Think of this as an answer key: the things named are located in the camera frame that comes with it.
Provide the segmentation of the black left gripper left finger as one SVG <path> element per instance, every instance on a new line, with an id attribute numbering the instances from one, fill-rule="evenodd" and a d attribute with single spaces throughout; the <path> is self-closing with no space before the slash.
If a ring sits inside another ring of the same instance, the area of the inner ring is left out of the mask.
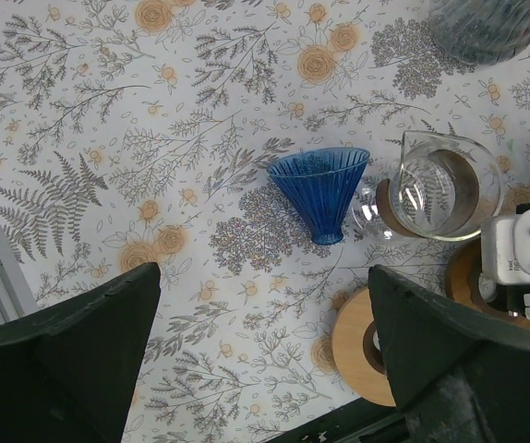
<path id="1" fill-rule="evenodd" d="M 118 442 L 161 289 L 157 264 L 0 326 L 0 442 Z"/>

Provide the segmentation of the grey glass server jug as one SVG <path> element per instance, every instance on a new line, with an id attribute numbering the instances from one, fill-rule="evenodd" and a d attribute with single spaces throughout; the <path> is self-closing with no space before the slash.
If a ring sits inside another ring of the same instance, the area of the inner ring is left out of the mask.
<path id="1" fill-rule="evenodd" d="M 433 41 L 467 65 L 492 66 L 530 45 L 530 1 L 431 1 Z"/>

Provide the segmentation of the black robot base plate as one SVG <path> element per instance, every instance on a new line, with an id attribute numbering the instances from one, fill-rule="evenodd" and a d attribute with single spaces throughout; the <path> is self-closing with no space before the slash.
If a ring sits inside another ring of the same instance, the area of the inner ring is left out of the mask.
<path id="1" fill-rule="evenodd" d="M 295 429 L 262 427 L 256 442 L 411 442 L 395 408 L 364 399 L 351 401 Z"/>

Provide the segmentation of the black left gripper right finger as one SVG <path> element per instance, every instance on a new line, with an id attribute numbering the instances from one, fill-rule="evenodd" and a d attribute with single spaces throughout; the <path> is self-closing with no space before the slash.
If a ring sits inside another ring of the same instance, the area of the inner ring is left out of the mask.
<path id="1" fill-rule="evenodd" d="M 368 271 L 397 410 L 413 442 L 530 442 L 530 330 Z"/>

